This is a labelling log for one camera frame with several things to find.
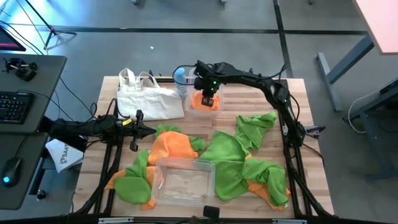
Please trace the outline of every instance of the computer mouse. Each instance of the computer mouse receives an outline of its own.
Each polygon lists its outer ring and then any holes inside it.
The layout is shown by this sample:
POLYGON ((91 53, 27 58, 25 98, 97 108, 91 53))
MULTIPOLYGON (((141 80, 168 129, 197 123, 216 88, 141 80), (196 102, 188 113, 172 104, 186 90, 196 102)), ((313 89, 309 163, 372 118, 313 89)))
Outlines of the computer mouse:
POLYGON ((18 157, 9 159, 2 167, 1 182, 5 187, 18 184, 22 160, 18 157))

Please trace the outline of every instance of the water bottle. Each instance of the water bottle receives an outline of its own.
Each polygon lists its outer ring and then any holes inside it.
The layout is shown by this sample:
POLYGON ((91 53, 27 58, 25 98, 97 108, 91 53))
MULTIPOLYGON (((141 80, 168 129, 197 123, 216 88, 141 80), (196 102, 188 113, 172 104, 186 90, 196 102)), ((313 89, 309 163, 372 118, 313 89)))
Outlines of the water bottle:
POLYGON ((177 93, 180 95, 180 97, 185 97, 185 95, 187 94, 187 86, 178 84, 178 83, 187 84, 187 78, 185 77, 184 68, 179 68, 177 69, 177 71, 175 71, 174 80, 176 81, 174 82, 174 84, 175 87, 177 87, 177 93))

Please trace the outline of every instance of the white cable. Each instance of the white cable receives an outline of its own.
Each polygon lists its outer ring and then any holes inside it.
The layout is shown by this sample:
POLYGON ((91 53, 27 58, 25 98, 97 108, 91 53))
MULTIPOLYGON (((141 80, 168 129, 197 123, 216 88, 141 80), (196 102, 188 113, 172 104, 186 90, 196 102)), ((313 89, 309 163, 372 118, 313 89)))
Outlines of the white cable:
POLYGON ((348 109, 348 117, 347 117, 347 118, 348 118, 348 123, 349 123, 349 125, 352 127, 352 129, 353 129, 354 131, 356 131, 357 133, 359 133, 359 134, 365 134, 366 131, 358 131, 356 128, 354 128, 353 124, 351 124, 351 119, 349 118, 349 114, 351 113, 351 108, 352 108, 352 107, 354 106, 354 104, 355 104, 356 102, 358 102, 359 100, 365 99, 366 97, 371 96, 371 95, 377 93, 378 91, 379 91, 379 90, 376 90, 376 91, 373 91, 373 92, 369 93, 369 94, 366 95, 366 96, 359 97, 358 99, 356 99, 356 100, 353 101, 353 103, 351 104, 351 106, 349 106, 349 109, 348 109))
POLYGON ((36 28, 36 26, 35 26, 35 24, 33 23, 32 19, 30 18, 30 16, 28 15, 28 13, 25 11, 25 9, 22 7, 22 5, 21 5, 21 3, 19 2, 19 0, 17 0, 17 2, 18 2, 19 7, 21 7, 21 9, 22 9, 22 10, 24 11, 24 13, 26 14, 27 18, 30 20, 30 23, 35 27, 35 30, 36 30, 36 32, 38 33, 40 39, 42 40, 43 45, 44 45, 44 49, 45 49, 45 51, 46 51, 46 53, 47 53, 47 55, 48 55, 48 54, 49 54, 49 50, 48 50, 47 47, 45 46, 44 39, 43 39, 43 37, 40 35, 39 30, 36 28))

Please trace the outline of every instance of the bag handle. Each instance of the bag handle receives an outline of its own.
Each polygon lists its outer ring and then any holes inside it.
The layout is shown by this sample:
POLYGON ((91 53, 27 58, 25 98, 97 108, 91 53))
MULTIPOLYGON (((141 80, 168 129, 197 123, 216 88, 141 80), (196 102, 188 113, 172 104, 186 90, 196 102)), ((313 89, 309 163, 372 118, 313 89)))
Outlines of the bag handle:
POLYGON ((134 72, 132 72, 130 69, 125 68, 119 72, 119 82, 120 86, 127 85, 127 86, 134 86, 136 83, 136 77, 134 76, 134 72))
POLYGON ((154 88, 161 88, 161 87, 159 86, 159 84, 157 84, 156 79, 155 79, 152 75, 150 75, 150 74, 147 73, 147 72, 141 72, 141 73, 139 74, 139 76, 137 77, 136 82, 135 82, 135 84, 134 84, 135 89, 136 89, 136 90, 141 90, 141 89, 142 89, 142 83, 144 82, 144 80, 151 80, 151 79, 152 79, 152 81, 153 81, 154 88), (148 76, 148 78, 145 77, 145 78, 143 78, 142 81, 141 81, 141 75, 148 76))

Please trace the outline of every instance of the black desk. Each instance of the black desk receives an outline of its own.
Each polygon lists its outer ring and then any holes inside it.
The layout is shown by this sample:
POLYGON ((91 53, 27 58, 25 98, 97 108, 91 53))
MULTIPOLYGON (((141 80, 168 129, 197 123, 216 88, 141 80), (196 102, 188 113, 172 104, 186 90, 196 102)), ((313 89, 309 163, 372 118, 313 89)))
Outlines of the black desk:
MULTIPOLYGON (((35 62, 38 65, 36 76, 25 82, 17 78, 13 72, 0 73, 1 91, 30 90, 44 94, 51 98, 58 79, 67 61, 63 56, 46 55, 21 55, 21 54, 0 54, 1 58, 21 58, 26 63, 35 62)), ((4 67, 4 60, 0 60, 0 67, 4 67)), ((36 132, 49 105, 49 99, 35 95, 32 107, 23 125, 0 124, 0 169, 4 163, 14 157, 14 154, 23 140, 25 134, 30 133, 23 146, 19 150, 19 157, 22 159, 21 179, 19 183, 11 188, 5 188, 0 184, 0 209, 16 210, 21 207, 39 159, 43 153, 44 145, 48 139, 45 133, 36 132)))

